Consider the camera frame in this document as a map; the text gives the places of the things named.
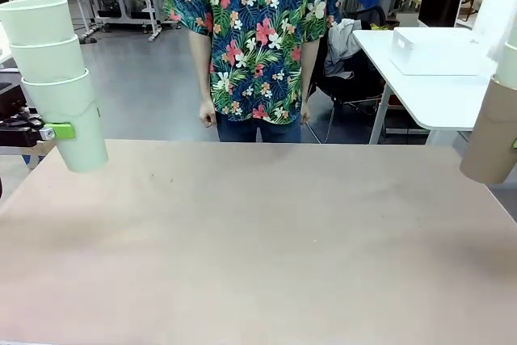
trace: cup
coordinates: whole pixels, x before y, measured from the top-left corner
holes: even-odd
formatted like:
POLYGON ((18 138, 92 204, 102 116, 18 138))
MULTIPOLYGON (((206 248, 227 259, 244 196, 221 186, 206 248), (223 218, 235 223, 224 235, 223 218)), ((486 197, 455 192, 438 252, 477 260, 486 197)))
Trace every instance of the cup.
POLYGON ((10 45, 23 78, 28 82, 61 82, 84 74, 78 36, 56 44, 10 45))
POLYGON ((69 170, 85 173, 107 162, 88 69, 80 77, 63 82, 35 83, 22 78, 22 83, 46 123, 70 123, 74 127, 74 139, 57 139, 57 149, 69 170))
POLYGON ((74 37, 66 0, 14 0, 0 4, 0 21, 11 44, 54 44, 74 37))

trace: black monitor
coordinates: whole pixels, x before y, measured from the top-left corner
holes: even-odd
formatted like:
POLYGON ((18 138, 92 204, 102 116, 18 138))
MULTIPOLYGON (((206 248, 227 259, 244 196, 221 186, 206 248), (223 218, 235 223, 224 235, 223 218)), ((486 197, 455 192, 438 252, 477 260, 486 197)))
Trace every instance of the black monitor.
POLYGON ((418 20, 428 27, 454 27, 460 13, 461 0, 451 0, 445 20, 442 22, 446 3, 447 0, 422 0, 418 20))

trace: floral shirt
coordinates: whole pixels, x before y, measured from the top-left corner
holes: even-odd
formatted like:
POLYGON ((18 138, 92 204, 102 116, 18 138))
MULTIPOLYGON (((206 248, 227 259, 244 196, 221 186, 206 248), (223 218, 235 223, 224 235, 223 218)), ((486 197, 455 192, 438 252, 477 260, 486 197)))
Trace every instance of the floral shirt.
POLYGON ((230 120, 294 121, 301 109, 301 45, 338 22, 338 0, 166 0, 166 10, 212 37, 216 110, 230 120))

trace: chair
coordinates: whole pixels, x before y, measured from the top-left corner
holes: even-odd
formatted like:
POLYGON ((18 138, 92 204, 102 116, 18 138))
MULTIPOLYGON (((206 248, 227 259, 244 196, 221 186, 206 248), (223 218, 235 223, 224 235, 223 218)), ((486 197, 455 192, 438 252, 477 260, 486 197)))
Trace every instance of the chair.
MULTIPOLYGON (((354 11, 347 13, 345 18, 360 19, 363 30, 371 30, 370 23, 384 26, 386 19, 385 13, 379 6, 368 8, 367 10, 354 11)), ((336 108, 351 105, 357 109, 357 104, 371 101, 380 101, 384 90, 382 77, 370 60, 360 50, 352 57, 345 60, 345 71, 354 72, 352 78, 343 79, 340 77, 325 76, 325 59, 328 53, 328 33, 320 39, 320 46, 317 51, 316 62, 314 63, 313 74, 311 76, 309 96, 319 88, 332 100, 333 107, 330 113, 329 127, 326 138, 321 141, 312 127, 307 124, 310 132, 314 135, 318 143, 326 143, 329 140, 330 130, 334 121, 336 108)))

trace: blue jeans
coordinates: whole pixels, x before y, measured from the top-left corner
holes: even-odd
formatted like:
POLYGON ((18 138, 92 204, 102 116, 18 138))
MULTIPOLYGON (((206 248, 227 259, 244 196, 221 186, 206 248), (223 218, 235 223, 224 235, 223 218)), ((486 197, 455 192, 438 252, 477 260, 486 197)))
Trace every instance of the blue jeans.
POLYGON ((228 116, 217 112, 216 120, 219 140, 223 142, 254 143, 257 141, 257 128, 260 128, 262 140, 265 143, 301 142, 299 116, 298 119, 289 124, 271 124, 260 119, 230 121, 228 120, 228 116))

